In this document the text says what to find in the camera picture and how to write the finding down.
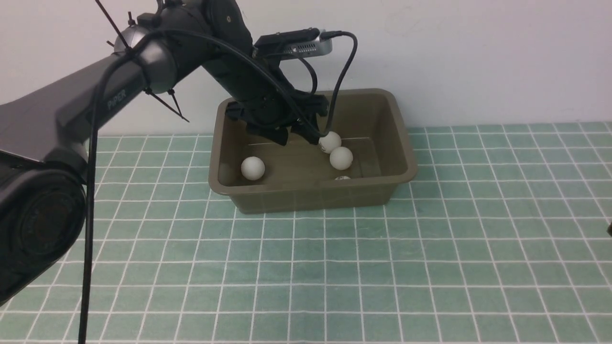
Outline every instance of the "black cable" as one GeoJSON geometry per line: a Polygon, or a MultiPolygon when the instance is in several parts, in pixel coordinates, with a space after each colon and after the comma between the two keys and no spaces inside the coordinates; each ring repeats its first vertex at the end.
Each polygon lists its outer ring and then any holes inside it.
{"type": "MultiPolygon", "coordinates": [[[[104,14],[106,15],[107,19],[109,19],[109,21],[113,25],[113,28],[115,28],[115,30],[118,32],[116,25],[114,25],[112,19],[110,18],[108,13],[104,10],[100,1],[96,0],[96,3],[98,3],[100,8],[103,10],[104,14]]],[[[97,151],[97,142],[98,142],[98,125],[97,125],[97,118],[95,115],[96,115],[97,110],[100,108],[100,106],[102,106],[101,102],[104,96],[104,92],[106,91],[106,86],[111,76],[113,75],[113,73],[117,71],[119,68],[121,68],[122,65],[131,61],[137,54],[139,54],[141,50],[149,43],[151,39],[158,37],[160,34],[167,34],[167,33],[175,33],[175,34],[182,34],[184,36],[202,38],[204,40],[207,40],[209,43],[213,43],[219,48],[229,53],[232,53],[235,57],[243,60],[243,62],[246,62],[248,65],[255,68],[255,70],[257,70],[269,83],[271,83],[277,89],[277,92],[280,93],[280,95],[288,103],[289,107],[291,107],[291,110],[294,111],[295,114],[304,123],[306,123],[306,125],[309,126],[313,130],[313,133],[315,133],[318,137],[324,137],[329,133],[333,115],[334,115],[336,98],[338,96],[338,91],[340,89],[340,84],[342,83],[342,80],[344,79],[344,76],[346,75],[346,72],[349,66],[351,65],[355,57],[355,54],[357,52],[357,37],[355,37],[355,35],[353,35],[352,33],[345,32],[345,31],[329,31],[329,32],[324,32],[323,34],[321,34],[322,39],[331,39],[331,38],[339,37],[339,36],[348,36],[353,39],[353,50],[344,68],[340,72],[338,81],[336,82],[336,86],[334,88],[334,92],[332,94],[332,100],[330,103],[329,114],[328,114],[329,118],[327,120],[326,129],[322,133],[318,130],[318,128],[316,128],[310,121],[308,121],[305,118],[304,114],[301,112],[300,108],[297,106],[297,104],[295,103],[291,95],[289,95],[285,87],[281,85],[278,82],[278,80],[276,80],[276,78],[268,70],[266,70],[263,66],[256,63],[253,59],[251,59],[250,56],[247,56],[240,50],[234,48],[232,45],[229,45],[220,39],[217,39],[212,36],[207,36],[204,34],[199,34],[197,32],[190,32],[190,31],[178,30],[178,29],[167,29],[167,30],[162,30],[162,31],[154,31],[149,34],[146,34],[138,42],[138,44],[136,44],[135,47],[130,48],[125,43],[125,39],[123,38],[123,36],[119,35],[122,41],[124,41],[125,54],[122,55],[119,59],[115,60],[104,71],[98,85],[96,86],[94,90],[94,95],[93,95],[93,109],[91,113],[91,134],[90,134],[90,139],[89,139],[89,157],[88,157],[88,170],[87,170],[87,181],[86,181],[86,184],[87,184],[86,202],[88,206],[87,206],[87,213],[86,213],[87,219],[86,219],[86,226],[85,226],[85,250],[84,250],[85,257],[84,257],[84,264],[83,264],[84,266],[83,266],[83,290],[82,290],[83,296],[81,298],[81,314],[80,314],[80,325],[79,325],[79,333],[78,333],[78,343],[79,344],[85,344],[85,341],[87,338],[89,297],[90,297],[90,292],[91,292],[91,273],[92,273],[91,269],[92,269],[92,261],[93,261],[93,243],[94,243],[93,242],[93,228],[94,228],[95,162],[96,162],[96,151],[97,151]]]]}
{"type": "Polygon", "coordinates": [[[287,92],[287,90],[285,89],[286,87],[282,85],[278,80],[276,80],[276,78],[270,73],[270,71],[265,69],[262,65],[255,62],[255,60],[253,60],[250,56],[246,55],[245,53],[233,47],[232,45],[227,44],[225,41],[222,41],[215,37],[205,35],[205,34],[200,34],[197,32],[192,32],[192,31],[185,31],[185,30],[178,30],[178,29],[164,29],[164,30],[159,30],[159,31],[154,31],[154,32],[160,32],[162,34],[179,34],[179,35],[189,36],[189,37],[199,37],[204,40],[207,40],[209,43],[213,43],[214,45],[221,48],[222,50],[225,50],[226,52],[233,54],[235,57],[241,59],[242,62],[247,63],[248,65],[253,67],[255,70],[257,70],[259,74],[261,74],[269,83],[271,83],[274,86],[274,88],[276,88],[276,91],[287,102],[287,104],[291,108],[291,111],[293,111],[302,122],[306,123],[307,126],[310,127],[310,129],[313,131],[313,133],[317,137],[324,137],[327,135],[327,133],[321,133],[319,129],[316,128],[307,119],[307,117],[303,114],[302,110],[297,106],[296,101],[291,97],[289,92],[287,92]]]}
{"type": "Polygon", "coordinates": [[[332,128],[332,123],[334,120],[334,110],[336,107],[336,99],[338,98],[338,91],[340,90],[340,84],[342,84],[342,80],[344,80],[346,72],[348,71],[348,68],[351,66],[351,63],[353,62],[353,59],[355,58],[355,54],[357,53],[357,37],[354,34],[350,32],[346,32],[346,31],[326,31],[326,32],[321,33],[321,36],[320,36],[321,40],[332,39],[334,37],[340,37],[340,36],[347,36],[353,39],[353,50],[351,50],[351,54],[346,60],[345,66],[344,68],[342,68],[342,72],[340,72],[338,81],[336,81],[336,87],[334,87],[334,92],[332,93],[332,100],[329,104],[329,112],[327,114],[327,124],[325,126],[325,131],[324,131],[325,135],[327,135],[330,129],[332,128]]]}
{"type": "Polygon", "coordinates": [[[94,246],[94,195],[95,195],[95,161],[96,151],[98,146],[98,123],[96,118],[96,112],[102,106],[102,99],[104,98],[104,92],[108,81],[114,72],[116,72],[122,65],[130,62],[140,51],[148,44],[148,42],[154,37],[154,35],[145,36],[143,39],[133,47],[131,52],[135,54],[125,53],[120,58],[115,60],[109,65],[98,85],[94,89],[93,94],[93,108],[91,110],[91,132],[89,137],[89,157],[87,161],[87,180],[86,180],[86,223],[85,223],[85,257],[83,263],[83,289],[81,297],[81,315],[80,324],[78,330],[78,343],[85,344],[87,339],[87,322],[89,313],[89,295],[91,292],[91,269],[93,262],[93,246],[94,246]]]}
{"type": "Polygon", "coordinates": [[[293,53],[293,52],[291,54],[295,56],[298,60],[300,60],[300,62],[304,66],[306,66],[306,69],[308,69],[308,72],[310,73],[310,79],[312,80],[312,87],[310,88],[310,93],[306,97],[312,97],[316,93],[316,88],[319,86],[319,80],[316,77],[316,71],[312,67],[312,65],[310,65],[310,63],[308,63],[308,61],[306,61],[306,59],[304,59],[302,56],[299,56],[297,53],[293,53]]]}
{"type": "Polygon", "coordinates": [[[315,69],[312,67],[312,65],[310,63],[308,63],[308,61],[306,61],[306,59],[304,59],[300,54],[295,53],[293,51],[291,51],[289,53],[274,53],[274,54],[269,54],[269,55],[266,55],[265,57],[268,58],[270,56],[286,56],[286,55],[292,55],[296,59],[300,60],[300,62],[306,67],[306,69],[308,69],[308,72],[310,73],[310,79],[312,81],[312,87],[310,88],[310,93],[308,93],[306,95],[294,94],[294,97],[297,97],[297,98],[309,98],[309,97],[312,97],[316,93],[316,89],[319,86],[319,79],[317,79],[315,69]]]}

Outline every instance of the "table surface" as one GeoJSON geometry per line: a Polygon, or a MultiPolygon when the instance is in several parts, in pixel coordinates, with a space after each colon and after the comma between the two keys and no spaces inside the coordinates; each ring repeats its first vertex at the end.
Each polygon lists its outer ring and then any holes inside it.
{"type": "MultiPolygon", "coordinates": [[[[242,215],[210,135],[99,142],[91,342],[612,342],[612,124],[409,129],[386,206],[242,215]]],[[[83,240],[0,308],[74,342],[83,240]]]]}

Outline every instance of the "ping pong ball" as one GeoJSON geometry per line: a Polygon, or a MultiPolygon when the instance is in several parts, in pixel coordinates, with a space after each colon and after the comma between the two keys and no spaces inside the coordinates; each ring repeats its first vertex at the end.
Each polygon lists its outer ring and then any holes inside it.
{"type": "Polygon", "coordinates": [[[264,175],[266,166],[264,162],[258,157],[248,157],[242,161],[240,165],[240,171],[244,178],[250,181],[256,181],[264,175]]]}
{"type": "Polygon", "coordinates": [[[346,147],[338,147],[329,155],[329,163],[331,163],[336,170],[346,170],[351,167],[353,163],[353,154],[351,150],[346,147]]]}
{"type": "Polygon", "coordinates": [[[319,148],[327,154],[340,146],[342,146],[342,140],[335,132],[329,132],[325,137],[319,139],[319,148]]]}

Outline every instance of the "white wall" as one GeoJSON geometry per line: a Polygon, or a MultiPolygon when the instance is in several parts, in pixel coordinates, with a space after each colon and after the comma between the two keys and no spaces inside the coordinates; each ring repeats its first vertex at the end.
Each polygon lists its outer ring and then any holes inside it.
{"type": "MultiPolygon", "coordinates": [[[[153,0],[104,0],[120,27],[153,0]]],[[[590,121],[612,118],[610,0],[239,0],[256,39],[308,27],[342,29],[360,42],[343,88],[384,88],[407,125],[590,121]]],[[[111,26],[93,0],[4,1],[0,102],[8,102],[109,54],[111,26]]],[[[333,87],[349,49],[312,59],[333,87]]],[[[307,89],[298,63],[283,65],[307,89]]],[[[104,133],[211,132],[228,94],[203,70],[176,88],[184,123],[139,96],[104,133]]]]}

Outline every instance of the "plastic bin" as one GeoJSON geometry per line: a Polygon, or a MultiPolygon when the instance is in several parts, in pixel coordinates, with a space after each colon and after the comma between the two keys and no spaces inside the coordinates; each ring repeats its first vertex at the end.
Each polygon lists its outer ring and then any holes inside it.
{"type": "MultiPolygon", "coordinates": [[[[320,92],[328,98],[331,92],[320,92]]],[[[382,89],[340,91],[332,130],[353,152],[353,164],[334,169],[329,154],[290,134],[286,146],[247,135],[242,121],[225,116],[228,99],[218,108],[212,142],[209,184],[231,198],[243,214],[348,208],[386,204],[395,188],[417,173],[395,97],[382,89]],[[242,176],[243,159],[257,156],[266,165],[264,176],[242,176]],[[340,176],[351,179],[335,180],[340,176]]],[[[327,118],[319,119],[323,127],[327,118]]]]}

